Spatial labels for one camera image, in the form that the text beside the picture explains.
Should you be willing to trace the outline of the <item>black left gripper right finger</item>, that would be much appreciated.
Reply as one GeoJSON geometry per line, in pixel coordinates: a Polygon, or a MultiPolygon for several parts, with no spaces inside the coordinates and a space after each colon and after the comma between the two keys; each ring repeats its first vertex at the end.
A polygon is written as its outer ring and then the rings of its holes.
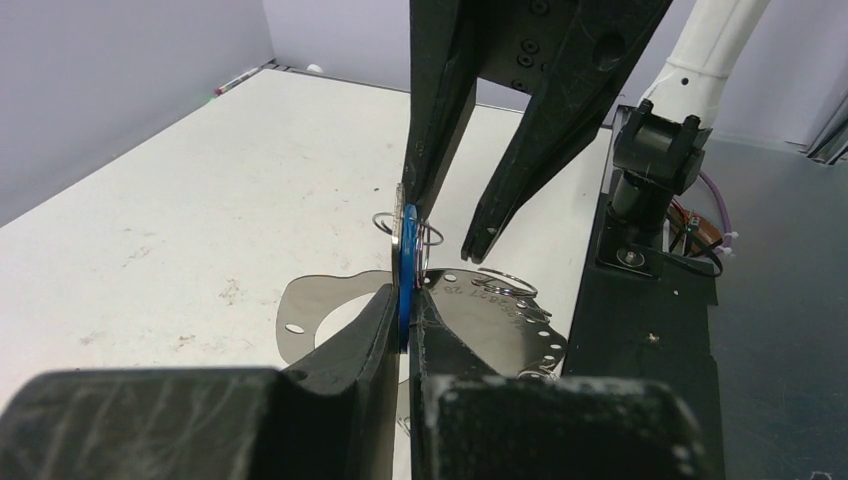
{"type": "Polygon", "coordinates": [[[416,479],[709,479],[691,410],[665,384],[504,377],[411,300],[411,473],[416,479]]]}

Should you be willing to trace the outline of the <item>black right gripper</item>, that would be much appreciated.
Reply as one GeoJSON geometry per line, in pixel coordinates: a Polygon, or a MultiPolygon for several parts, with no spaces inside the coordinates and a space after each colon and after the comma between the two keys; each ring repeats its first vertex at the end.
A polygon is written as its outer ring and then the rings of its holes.
{"type": "Polygon", "coordinates": [[[477,78],[533,93],[461,248],[481,263],[520,207],[591,143],[667,1],[412,1],[405,200],[427,219],[477,78]]]}

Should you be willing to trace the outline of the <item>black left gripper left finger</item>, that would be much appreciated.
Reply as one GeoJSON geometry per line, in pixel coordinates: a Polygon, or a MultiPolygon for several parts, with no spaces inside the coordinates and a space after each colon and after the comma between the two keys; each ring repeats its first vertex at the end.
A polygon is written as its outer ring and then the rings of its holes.
{"type": "Polygon", "coordinates": [[[398,291],[293,365],[56,371],[1,417],[5,479],[388,479],[398,291]]]}

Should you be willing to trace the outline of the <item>steel oval key holder plate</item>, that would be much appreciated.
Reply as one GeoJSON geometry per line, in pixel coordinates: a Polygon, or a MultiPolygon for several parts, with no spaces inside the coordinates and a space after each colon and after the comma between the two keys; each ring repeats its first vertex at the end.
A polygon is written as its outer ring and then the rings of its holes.
{"type": "MultiPolygon", "coordinates": [[[[350,276],[313,274],[292,280],[277,310],[277,345],[294,364],[328,334],[325,319],[347,303],[362,306],[391,279],[383,270],[350,276]]],[[[498,374],[533,380],[554,379],[567,341],[550,324],[551,315],[533,292],[519,290],[519,278],[480,267],[432,268],[423,285],[447,327],[498,374]]]]}

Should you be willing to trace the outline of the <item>silver key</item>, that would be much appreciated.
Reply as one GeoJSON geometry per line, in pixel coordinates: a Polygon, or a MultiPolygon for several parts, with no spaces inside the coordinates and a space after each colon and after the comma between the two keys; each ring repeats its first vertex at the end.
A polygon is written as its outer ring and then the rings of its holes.
{"type": "Polygon", "coordinates": [[[395,203],[391,214],[391,266],[395,287],[400,286],[401,244],[404,222],[405,192],[402,183],[396,185],[395,203]]]}

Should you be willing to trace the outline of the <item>blue key tag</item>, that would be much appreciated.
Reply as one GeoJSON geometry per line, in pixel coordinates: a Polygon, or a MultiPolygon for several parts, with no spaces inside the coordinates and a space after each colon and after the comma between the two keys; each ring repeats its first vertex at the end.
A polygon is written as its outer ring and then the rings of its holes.
{"type": "Polygon", "coordinates": [[[416,285],[417,209],[413,204],[404,207],[400,228],[400,266],[398,300],[399,350],[406,353],[409,344],[412,295],[416,285]]]}

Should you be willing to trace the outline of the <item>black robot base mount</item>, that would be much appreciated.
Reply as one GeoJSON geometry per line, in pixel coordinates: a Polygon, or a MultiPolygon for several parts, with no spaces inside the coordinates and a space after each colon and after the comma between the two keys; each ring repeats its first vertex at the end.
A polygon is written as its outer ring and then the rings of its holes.
{"type": "Polygon", "coordinates": [[[711,475],[725,475],[717,364],[708,311],[724,237],[677,197],[697,179],[709,131],[699,117],[623,107],[609,153],[568,335],[567,375],[666,384],[691,409],[711,475]]]}

